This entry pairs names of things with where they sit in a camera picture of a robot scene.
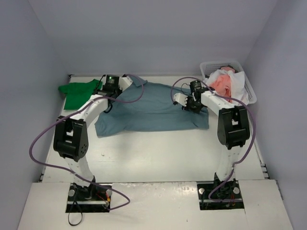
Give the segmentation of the green t shirt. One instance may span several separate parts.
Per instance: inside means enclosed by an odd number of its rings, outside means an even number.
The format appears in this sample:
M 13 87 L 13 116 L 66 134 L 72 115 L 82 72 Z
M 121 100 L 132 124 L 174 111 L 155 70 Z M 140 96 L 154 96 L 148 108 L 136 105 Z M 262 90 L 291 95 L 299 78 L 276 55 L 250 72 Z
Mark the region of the green t shirt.
M 102 82 L 92 80 L 90 82 L 73 82 L 58 87 L 60 93 L 66 96 L 64 110 L 78 110 L 91 97 L 95 90 L 101 89 Z

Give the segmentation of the grey-blue t shirt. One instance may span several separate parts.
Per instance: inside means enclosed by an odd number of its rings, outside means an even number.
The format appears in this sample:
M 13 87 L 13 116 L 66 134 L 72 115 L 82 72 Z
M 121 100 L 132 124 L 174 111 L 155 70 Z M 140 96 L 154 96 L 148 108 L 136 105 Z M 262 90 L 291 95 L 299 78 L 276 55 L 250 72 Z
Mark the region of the grey-blue t shirt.
M 199 113 L 184 111 L 171 102 L 170 93 L 180 88 L 131 77 L 133 83 L 113 102 L 109 113 L 102 112 L 96 123 L 98 137 L 122 131 L 155 132 L 209 128 L 206 108 Z

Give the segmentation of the white laundry basket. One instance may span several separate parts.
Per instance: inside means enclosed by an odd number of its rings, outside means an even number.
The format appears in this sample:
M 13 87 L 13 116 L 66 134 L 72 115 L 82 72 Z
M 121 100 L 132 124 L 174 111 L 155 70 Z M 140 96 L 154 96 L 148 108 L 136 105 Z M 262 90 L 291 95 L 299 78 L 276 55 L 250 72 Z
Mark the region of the white laundry basket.
M 205 79 L 206 75 L 209 76 L 211 73 L 215 72 L 216 70 L 220 69 L 221 67 L 231 66 L 231 68 L 237 70 L 238 72 L 244 71 L 241 64 L 234 60 L 234 59 L 224 59 L 224 60 L 217 60 L 217 61 L 206 61 L 200 63 L 200 70 L 203 79 Z M 250 104 L 255 104 L 257 101 L 257 97 L 254 93 L 254 90 L 245 75 L 245 90 L 248 93 L 248 99 Z

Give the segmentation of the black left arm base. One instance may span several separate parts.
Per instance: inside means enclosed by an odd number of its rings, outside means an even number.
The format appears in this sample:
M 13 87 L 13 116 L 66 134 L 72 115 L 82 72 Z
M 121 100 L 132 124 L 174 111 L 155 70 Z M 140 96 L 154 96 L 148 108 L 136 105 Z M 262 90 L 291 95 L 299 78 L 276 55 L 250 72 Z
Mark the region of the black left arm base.
M 106 188 L 96 187 L 91 194 L 86 193 L 75 184 L 70 184 L 66 213 L 108 213 L 110 209 L 111 184 L 103 184 Z

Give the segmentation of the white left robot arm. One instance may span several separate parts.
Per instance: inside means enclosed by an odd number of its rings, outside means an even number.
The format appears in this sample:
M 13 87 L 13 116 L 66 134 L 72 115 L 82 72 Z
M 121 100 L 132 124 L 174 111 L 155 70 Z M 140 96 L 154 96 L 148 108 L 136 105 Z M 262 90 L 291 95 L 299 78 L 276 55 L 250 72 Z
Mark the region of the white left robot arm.
M 117 98 L 133 83 L 127 76 L 106 75 L 105 84 L 94 89 L 90 98 L 78 109 L 78 114 L 56 125 L 53 149 L 64 158 L 73 171 L 73 186 L 79 196 L 90 201 L 96 195 L 95 176 L 90 171 L 86 153 L 89 149 L 88 126 L 99 114 L 112 107 L 110 98 Z

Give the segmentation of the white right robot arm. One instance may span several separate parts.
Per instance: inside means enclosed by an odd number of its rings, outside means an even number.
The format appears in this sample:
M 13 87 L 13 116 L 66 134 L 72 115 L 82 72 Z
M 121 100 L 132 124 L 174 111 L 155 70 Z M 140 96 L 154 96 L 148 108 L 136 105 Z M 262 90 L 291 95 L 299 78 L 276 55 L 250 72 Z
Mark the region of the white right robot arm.
M 250 137 L 248 112 L 241 103 L 234 105 L 232 99 L 203 87 L 199 80 L 192 81 L 189 88 L 190 95 L 186 97 L 182 109 L 199 113 L 206 107 L 218 117 L 217 138 L 223 147 L 215 173 L 219 181 L 212 185 L 212 191 L 215 196 L 224 197 L 230 190 L 226 181 L 234 174 L 234 163 L 238 161 L 238 155 Z

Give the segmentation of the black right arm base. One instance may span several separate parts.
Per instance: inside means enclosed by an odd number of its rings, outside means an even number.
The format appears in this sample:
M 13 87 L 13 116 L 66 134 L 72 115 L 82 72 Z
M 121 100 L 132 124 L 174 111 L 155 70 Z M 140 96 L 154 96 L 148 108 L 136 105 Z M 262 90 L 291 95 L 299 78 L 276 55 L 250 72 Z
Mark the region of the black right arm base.
M 209 199 L 209 193 L 219 184 L 220 182 L 217 180 L 213 183 L 197 182 L 200 210 L 233 210 L 245 208 L 237 180 L 227 182 L 211 195 L 211 199 L 237 200 L 236 202 L 215 202 Z

